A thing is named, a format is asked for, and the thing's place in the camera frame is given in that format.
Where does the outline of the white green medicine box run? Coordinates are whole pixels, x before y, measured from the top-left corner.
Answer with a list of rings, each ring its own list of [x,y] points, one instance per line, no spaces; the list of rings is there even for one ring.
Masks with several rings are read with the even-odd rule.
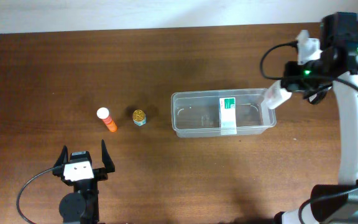
[[[219,99],[219,124],[222,136],[237,134],[236,99],[234,97]]]

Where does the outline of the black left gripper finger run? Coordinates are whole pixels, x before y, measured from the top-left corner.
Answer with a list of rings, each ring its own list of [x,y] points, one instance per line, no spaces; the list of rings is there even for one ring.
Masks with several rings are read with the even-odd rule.
[[[102,152],[102,162],[104,164],[104,167],[106,169],[107,173],[115,172],[115,165],[108,153],[105,141],[101,140],[101,152]]]
[[[56,170],[61,169],[67,162],[68,162],[68,148],[66,147],[66,145],[64,145],[53,167]]]

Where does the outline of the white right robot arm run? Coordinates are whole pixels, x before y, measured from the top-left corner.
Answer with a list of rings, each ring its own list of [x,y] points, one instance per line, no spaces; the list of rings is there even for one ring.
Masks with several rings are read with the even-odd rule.
[[[302,31],[291,46],[297,61],[285,64],[267,93],[274,109],[301,93],[320,103],[329,90],[336,96],[341,129],[341,163],[335,185],[313,187],[294,211],[276,214],[275,223],[358,223],[358,26],[357,14],[337,12],[322,19],[321,36]]]

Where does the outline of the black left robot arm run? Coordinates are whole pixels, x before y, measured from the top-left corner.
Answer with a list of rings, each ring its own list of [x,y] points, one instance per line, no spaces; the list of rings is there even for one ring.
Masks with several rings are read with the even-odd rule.
[[[98,183],[108,180],[108,174],[115,171],[104,141],[101,141],[101,155],[104,166],[92,168],[88,151],[69,154],[67,147],[63,147],[52,171],[64,184],[73,187],[73,192],[65,195],[59,204],[63,223],[99,222]]]

